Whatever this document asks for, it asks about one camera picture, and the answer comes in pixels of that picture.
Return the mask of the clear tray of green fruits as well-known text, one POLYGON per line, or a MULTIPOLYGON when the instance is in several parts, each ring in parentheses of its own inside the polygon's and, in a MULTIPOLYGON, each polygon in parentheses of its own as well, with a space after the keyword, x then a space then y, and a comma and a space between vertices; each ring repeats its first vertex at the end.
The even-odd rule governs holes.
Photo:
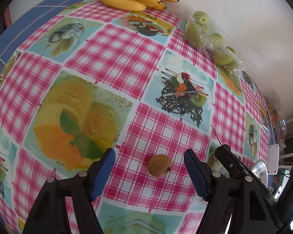
POLYGON ((193 12, 187 19, 185 39, 229 73, 237 74, 244 70, 236 50, 229 46, 231 40, 206 12, 193 12))

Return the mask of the brown kiwi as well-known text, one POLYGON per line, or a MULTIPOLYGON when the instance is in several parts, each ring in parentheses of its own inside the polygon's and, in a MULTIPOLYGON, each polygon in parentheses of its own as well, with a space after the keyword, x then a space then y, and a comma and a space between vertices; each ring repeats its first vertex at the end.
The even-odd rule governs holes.
POLYGON ((153 177, 163 177, 166 176, 168 172, 171 171, 172 161, 164 154, 158 154, 148 161, 147 170, 153 177))

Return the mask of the clear box of brown fruits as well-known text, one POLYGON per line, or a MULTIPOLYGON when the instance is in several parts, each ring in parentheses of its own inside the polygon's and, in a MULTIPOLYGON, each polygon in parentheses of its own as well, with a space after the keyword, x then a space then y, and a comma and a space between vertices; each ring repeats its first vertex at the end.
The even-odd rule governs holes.
POLYGON ((269 118, 271 119, 272 130, 274 133, 275 141, 285 139, 287 128, 284 108, 277 92, 270 91, 268 96, 265 97, 269 118))

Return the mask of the pink checkered fruit tablecloth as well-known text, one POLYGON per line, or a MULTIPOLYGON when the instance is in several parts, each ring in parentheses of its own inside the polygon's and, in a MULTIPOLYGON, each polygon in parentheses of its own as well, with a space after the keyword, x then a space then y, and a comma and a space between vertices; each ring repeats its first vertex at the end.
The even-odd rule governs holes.
POLYGON ((116 163, 94 209, 105 233, 195 233, 206 208, 186 171, 191 148, 223 172, 220 143, 248 167, 267 161, 266 104, 184 39, 165 11, 83 0, 38 28, 0 74, 0 222, 21 233, 46 179, 73 177, 111 147, 116 163), (171 171, 153 177, 151 157, 171 171))

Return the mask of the large steel bowl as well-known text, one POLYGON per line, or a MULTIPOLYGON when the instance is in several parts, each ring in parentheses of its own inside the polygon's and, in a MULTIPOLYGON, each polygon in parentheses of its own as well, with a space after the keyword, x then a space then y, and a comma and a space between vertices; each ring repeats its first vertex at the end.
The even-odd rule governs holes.
POLYGON ((268 185, 268 171, 266 163, 263 160, 258 160, 254 166, 251 168, 252 173, 261 180, 263 185, 267 187, 268 185))

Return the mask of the white plastic box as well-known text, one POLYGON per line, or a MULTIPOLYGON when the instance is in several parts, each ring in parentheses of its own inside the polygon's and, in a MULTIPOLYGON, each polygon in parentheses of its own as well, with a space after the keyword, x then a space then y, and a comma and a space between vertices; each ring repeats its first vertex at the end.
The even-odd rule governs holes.
POLYGON ((280 147, 278 144, 273 144, 269 146, 269 155, 267 162, 267 172, 268 175, 275 175, 278 171, 280 157, 280 147))

